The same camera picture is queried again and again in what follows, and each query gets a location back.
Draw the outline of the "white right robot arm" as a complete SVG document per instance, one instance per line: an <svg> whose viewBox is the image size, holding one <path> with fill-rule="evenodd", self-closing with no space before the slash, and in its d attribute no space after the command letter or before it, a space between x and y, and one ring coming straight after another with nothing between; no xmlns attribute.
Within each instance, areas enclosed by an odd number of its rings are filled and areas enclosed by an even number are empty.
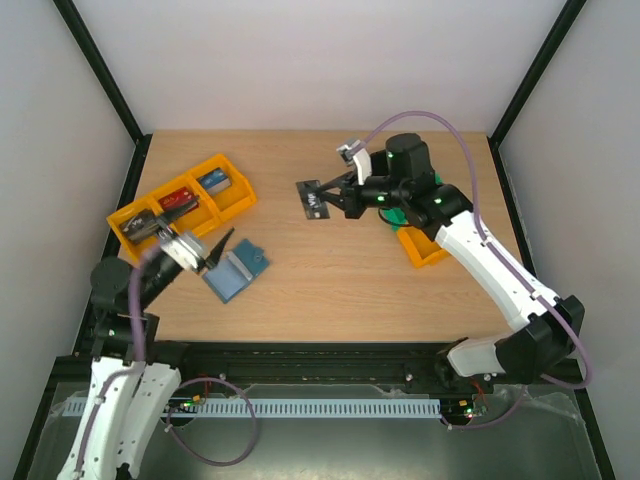
<svg viewBox="0 0 640 480"><path fill-rule="evenodd" d="M479 374L530 384L577 346L585 315L575 296L560 297L528 272L492 235L469 198L437 180L429 147L416 133L390 137L368 153L355 141L338 150L349 171L299 188L309 208L333 205L349 219L369 208L401 210L409 226L453 256L497 305L511 332L465 338L446 351L436 379L455 392Z"/></svg>

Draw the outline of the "blue card holder wallet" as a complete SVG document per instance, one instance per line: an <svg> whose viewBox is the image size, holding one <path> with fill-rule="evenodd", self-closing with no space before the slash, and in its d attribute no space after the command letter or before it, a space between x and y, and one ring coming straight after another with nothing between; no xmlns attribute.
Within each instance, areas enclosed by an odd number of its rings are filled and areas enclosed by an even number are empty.
<svg viewBox="0 0 640 480"><path fill-rule="evenodd" d="M226 252L212 270L207 270L202 279L223 303L228 303L246 290L269 265L264 250L243 239Z"/></svg>

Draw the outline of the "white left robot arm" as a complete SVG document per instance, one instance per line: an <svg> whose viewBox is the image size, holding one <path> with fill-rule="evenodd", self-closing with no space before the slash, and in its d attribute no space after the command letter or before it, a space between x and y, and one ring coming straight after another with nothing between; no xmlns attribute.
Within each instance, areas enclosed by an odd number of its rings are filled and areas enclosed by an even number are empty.
<svg viewBox="0 0 640 480"><path fill-rule="evenodd" d="M192 232L172 228L197 203L149 218L144 228L156 241L138 265L110 256L91 273L97 323L90 385L61 479L114 479L120 469L132 478L140 474L155 425L181 380L177 367L153 356L159 318L146 309L180 273L216 266L228 241L208 250Z"/></svg>

